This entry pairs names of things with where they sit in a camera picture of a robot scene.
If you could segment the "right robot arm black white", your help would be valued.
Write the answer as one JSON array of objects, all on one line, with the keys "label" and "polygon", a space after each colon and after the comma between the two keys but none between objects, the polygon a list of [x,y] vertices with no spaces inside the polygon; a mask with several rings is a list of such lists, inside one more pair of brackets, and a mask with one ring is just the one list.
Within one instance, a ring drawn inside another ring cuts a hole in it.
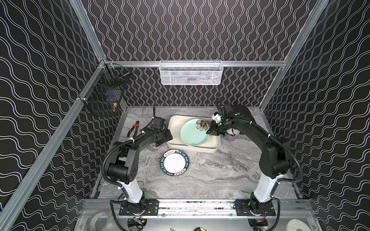
[{"label": "right robot arm black white", "polygon": [[253,141],[261,150],[259,183],[250,196],[252,214],[267,213],[272,207],[273,194],[280,182],[300,182],[302,167],[287,141],[282,141],[259,126],[250,110],[244,105],[220,105],[212,116],[207,134],[227,135],[231,129],[239,131]]}]

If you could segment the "cream plastic bin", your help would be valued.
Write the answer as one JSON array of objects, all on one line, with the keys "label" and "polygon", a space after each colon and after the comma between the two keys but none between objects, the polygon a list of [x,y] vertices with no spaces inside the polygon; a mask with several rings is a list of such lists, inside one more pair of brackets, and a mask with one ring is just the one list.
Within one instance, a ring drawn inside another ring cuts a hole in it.
[{"label": "cream plastic bin", "polygon": [[167,142],[171,149],[215,153],[221,145],[219,136],[207,134],[210,118],[174,115],[169,121],[173,139]]}]

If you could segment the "mint green flower plate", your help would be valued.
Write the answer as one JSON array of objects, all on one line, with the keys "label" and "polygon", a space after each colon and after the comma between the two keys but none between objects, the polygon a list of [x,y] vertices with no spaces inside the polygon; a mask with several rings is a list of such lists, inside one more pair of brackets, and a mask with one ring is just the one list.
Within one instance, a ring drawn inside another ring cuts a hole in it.
[{"label": "mint green flower plate", "polygon": [[186,122],[180,130],[180,138],[187,146],[199,146],[205,143],[209,137],[207,131],[209,124],[200,118]]}]

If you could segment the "white plate green rim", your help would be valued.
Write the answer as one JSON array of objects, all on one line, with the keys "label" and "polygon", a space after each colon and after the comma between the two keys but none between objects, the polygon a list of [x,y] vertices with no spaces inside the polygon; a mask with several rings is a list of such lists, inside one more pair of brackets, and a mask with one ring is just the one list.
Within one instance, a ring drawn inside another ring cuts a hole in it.
[{"label": "white plate green rim", "polygon": [[188,155],[178,149],[165,152],[160,159],[160,169],[168,176],[177,177],[184,174],[190,165]]}]

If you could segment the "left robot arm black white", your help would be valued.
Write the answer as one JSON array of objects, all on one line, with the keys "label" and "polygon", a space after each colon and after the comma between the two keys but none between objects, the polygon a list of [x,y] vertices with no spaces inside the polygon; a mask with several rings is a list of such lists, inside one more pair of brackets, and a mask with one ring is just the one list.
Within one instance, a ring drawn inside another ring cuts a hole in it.
[{"label": "left robot arm black white", "polygon": [[114,201],[114,203],[124,204],[136,216],[145,212],[144,192],[136,180],[140,152],[151,144],[158,147],[172,139],[167,120],[153,116],[137,136],[114,144],[102,164],[104,180],[117,186],[125,195],[124,201]]}]

